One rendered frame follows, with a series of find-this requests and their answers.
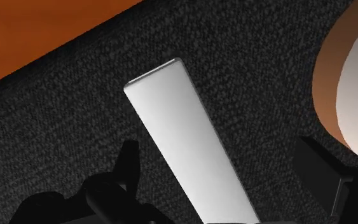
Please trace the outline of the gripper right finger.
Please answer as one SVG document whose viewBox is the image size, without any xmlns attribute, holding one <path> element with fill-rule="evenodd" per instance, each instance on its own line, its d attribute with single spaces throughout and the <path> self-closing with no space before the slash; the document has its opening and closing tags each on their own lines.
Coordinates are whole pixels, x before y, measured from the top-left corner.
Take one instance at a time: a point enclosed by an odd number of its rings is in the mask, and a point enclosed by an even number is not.
<svg viewBox="0 0 358 224">
<path fill-rule="evenodd" d="M 338 224 L 358 224 L 358 168 L 346 166 L 311 137 L 298 137 L 293 167 L 303 185 Z"/>
</svg>

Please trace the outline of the orange bowl with white inside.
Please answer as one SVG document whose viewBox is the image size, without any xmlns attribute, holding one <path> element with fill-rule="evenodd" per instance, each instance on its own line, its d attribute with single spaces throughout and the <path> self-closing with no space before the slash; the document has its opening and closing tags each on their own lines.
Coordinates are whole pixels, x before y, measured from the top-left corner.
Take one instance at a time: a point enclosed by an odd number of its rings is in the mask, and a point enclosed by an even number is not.
<svg viewBox="0 0 358 224">
<path fill-rule="evenodd" d="M 322 126 L 358 156 L 358 0 L 343 12 L 322 43 L 312 97 Z"/>
</svg>

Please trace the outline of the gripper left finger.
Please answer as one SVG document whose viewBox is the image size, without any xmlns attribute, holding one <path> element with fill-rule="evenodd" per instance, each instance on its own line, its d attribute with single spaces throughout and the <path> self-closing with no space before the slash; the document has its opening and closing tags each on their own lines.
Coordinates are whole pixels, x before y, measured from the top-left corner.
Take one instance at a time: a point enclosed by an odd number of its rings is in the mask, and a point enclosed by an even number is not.
<svg viewBox="0 0 358 224">
<path fill-rule="evenodd" d="M 27 197 L 9 224 L 175 224 L 136 199 L 140 173 L 139 142 L 126 140 L 111 172 L 89 176 L 68 199 L 59 192 Z"/>
</svg>

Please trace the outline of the white flat remote control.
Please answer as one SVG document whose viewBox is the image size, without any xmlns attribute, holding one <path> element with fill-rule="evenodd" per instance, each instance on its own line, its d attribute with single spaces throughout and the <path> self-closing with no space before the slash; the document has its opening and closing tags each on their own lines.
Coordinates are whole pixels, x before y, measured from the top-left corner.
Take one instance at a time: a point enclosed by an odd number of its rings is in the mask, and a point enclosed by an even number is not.
<svg viewBox="0 0 358 224">
<path fill-rule="evenodd" d="M 204 224 L 260 222 L 180 58 L 123 91 Z"/>
</svg>

